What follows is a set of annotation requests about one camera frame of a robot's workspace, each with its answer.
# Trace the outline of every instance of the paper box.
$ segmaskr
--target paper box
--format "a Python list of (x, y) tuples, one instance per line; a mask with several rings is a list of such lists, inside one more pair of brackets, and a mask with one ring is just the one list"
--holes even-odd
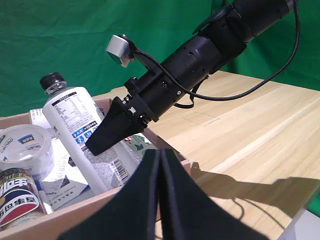
[[(110, 98), (100, 98), (95, 100), (97, 105), (102, 108), (105, 113), (109, 110), (111, 105)], [(5, 129), (14, 125), (29, 124), (29, 113), (22, 113), (9, 117), (0, 118), (0, 129)], [(180, 160), (184, 169), (190, 174), (190, 162), (181, 155), (177, 150), (165, 142), (161, 137), (156, 135), (150, 129), (145, 129), (143, 133), (158, 149), (166, 148), (173, 149)], [(55, 211), (54, 213), (42, 216), (35, 220), (24, 223), (20, 226), (4, 230), (0, 232), (0, 239), (5, 240), (56, 240), (57, 237), (64, 231), (79, 224), (84, 219), (91, 216), (105, 205), (121, 187), (107, 191), (100, 195), (91, 197), (87, 200), (78, 202), (69, 207)]]

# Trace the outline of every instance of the clear plastic bottle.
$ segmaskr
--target clear plastic bottle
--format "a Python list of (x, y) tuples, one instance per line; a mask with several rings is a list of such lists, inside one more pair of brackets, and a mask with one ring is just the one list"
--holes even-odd
[(94, 194), (123, 185), (137, 168), (122, 143), (94, 156), (85, 143), (102, 122), (103, 114), (84, 87), (67, 87), (58, 72), (40, 80), (49, 99), (42, 112)]

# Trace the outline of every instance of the wooden surface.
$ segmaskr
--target wooden surface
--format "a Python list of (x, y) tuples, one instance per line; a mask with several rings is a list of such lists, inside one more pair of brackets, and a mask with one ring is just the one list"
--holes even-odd
[[(260, 81), (220, 71), (198, 92), (231, 96)], [(172, 107), (149, 127), (193, 162), (191, 175), (212, 200), (272, 240), (320, 185), (319, 91), (269, 82), (238, 100)]]

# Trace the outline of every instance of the bottle cap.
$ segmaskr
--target bottle cap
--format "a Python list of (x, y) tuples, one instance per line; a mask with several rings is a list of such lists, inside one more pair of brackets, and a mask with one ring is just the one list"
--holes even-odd
[(43, 90), (47, 90), (53, 84), (60, 83), (60, 82), (66, 82), (66, 80), (61, 76), (59, 72), (52, 72), (48, 75), (45, 75), (43, 78), (41, 78), (40, 85), (43, 88)]

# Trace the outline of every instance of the tape roll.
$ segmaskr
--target tape roll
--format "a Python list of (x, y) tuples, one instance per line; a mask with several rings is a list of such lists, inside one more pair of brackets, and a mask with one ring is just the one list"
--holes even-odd
[(36, 180), (54, 166), (50, 133), (41, 126), (21, 124), (0, 131), (0, 170), (27, 169)]

